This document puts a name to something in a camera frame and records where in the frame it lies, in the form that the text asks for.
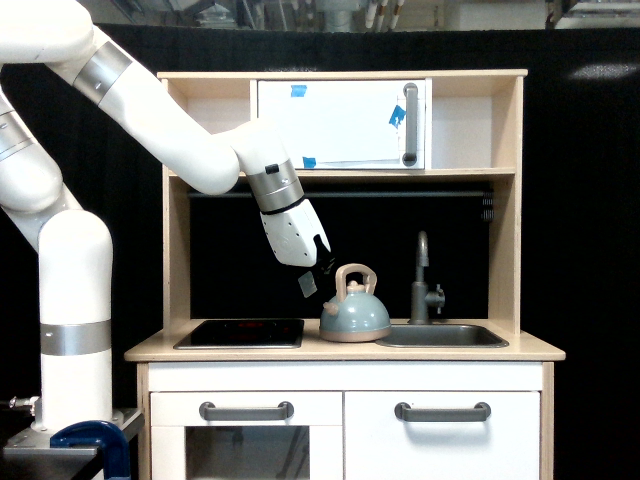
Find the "kettle spout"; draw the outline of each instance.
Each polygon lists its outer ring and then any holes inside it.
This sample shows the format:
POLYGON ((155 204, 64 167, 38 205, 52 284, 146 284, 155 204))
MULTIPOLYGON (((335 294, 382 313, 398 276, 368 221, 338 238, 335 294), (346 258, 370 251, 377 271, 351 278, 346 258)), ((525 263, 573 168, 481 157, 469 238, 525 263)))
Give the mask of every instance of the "kettle spout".
POLYGON ((329 315, 337 315, 340 307, 333 302, 324 302, 322 305, 329 315))

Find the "drawer handle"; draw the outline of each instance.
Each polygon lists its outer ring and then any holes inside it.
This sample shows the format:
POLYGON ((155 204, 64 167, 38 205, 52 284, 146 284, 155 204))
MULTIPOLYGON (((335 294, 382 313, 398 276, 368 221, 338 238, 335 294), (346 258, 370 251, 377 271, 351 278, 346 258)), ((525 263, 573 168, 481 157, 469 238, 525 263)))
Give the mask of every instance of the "drawer handle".
POLYGON ((402 163, 410 167, 418 160, 418 87, 415 83, 404 86, 404 96, 407 97, 407 129, 402 163))
POLYGON ((484 402, 473 408, 411 408, 401 402, 394 409, 396 418, 405 422, 484 422, 491 415, 491 407, 484 402))
POLYGON ((204 402, 200 405, 200 416, 207 421, 286 420, 293 416, 293 405, 289 402, 282 402, 277 407, 269 408, 216 408, 213 403, 204 402))

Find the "kettle handle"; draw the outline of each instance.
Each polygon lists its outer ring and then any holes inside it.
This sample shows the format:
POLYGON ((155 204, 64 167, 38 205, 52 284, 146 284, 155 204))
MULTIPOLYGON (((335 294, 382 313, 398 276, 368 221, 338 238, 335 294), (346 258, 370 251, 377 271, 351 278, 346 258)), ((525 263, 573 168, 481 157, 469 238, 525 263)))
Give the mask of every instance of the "kettle handle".
POLYGON ((378 283, 378 277, 373 270, 361 263, 347 263, 336 271, 336 298, 338 302, 344 302, 347 298, 347 275, 350 273, 362 273, 365 292, 373 295, 373 290, 378 283))

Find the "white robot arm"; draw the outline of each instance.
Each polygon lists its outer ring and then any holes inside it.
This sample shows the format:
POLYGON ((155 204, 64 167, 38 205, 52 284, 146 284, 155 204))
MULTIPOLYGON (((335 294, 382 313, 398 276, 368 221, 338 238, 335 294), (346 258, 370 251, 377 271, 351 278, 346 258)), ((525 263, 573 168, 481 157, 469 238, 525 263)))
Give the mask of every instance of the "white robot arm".
MULTIPOLYGON (((313 267, 330 250, 271 124, 210 135, 77 2, 0 0, 3 63, 45 63, 200 192, 224 193, 244 171, 280 262, 313 267)), ((111 419, 111 238, 1 89, 0 206, 39 253, 41 428, 111 419)))

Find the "faucet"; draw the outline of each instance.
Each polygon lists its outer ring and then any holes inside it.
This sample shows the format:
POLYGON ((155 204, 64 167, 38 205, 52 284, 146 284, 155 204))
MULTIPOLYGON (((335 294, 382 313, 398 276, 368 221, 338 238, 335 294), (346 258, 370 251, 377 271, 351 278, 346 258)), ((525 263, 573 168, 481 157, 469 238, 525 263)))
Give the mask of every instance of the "faucet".
POLYGON ((429 246, 426 232, 418 234, 416 250, 416 280, 411 284, 411 325, 428 325, 429 307, 437 308, 438 313, 444 307, 444 291, 438 284, 435 291, 429 291, 424 281, 424 268, 429 266, 429 246))

